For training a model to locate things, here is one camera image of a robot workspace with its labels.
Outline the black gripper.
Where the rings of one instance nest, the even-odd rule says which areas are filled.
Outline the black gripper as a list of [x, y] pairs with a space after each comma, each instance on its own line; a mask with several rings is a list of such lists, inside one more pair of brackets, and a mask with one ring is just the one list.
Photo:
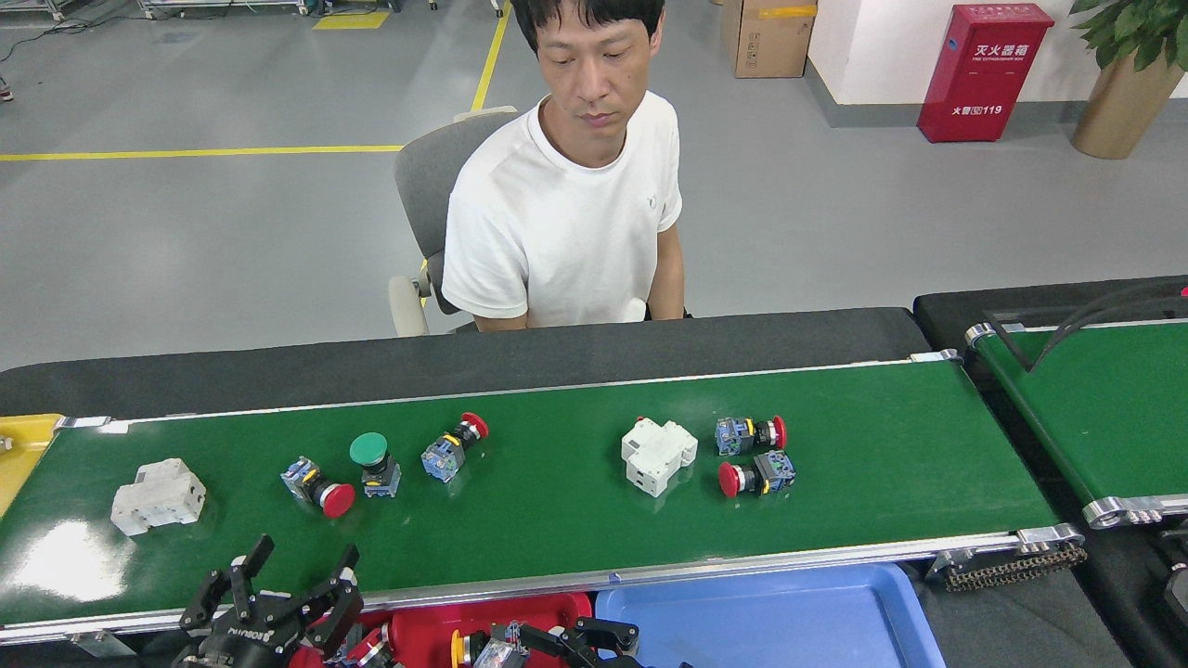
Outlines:
[[[274, 543], [263, 535], [228, 571], [208, 571], [179, 618], [179, 628], [211, 629], [200, 644], [187, 644], [175, 655], [173, 667], [286, 667], [298, 647], [307, 644], [322, 655], [339, 651], [362, 610], [354, 567], [356, 546], [346, 546], [327, 580], [301, 595], [254, 595], [252, 580], [263, 571]], [[213, 617], [232, 593], [232, 610]]]

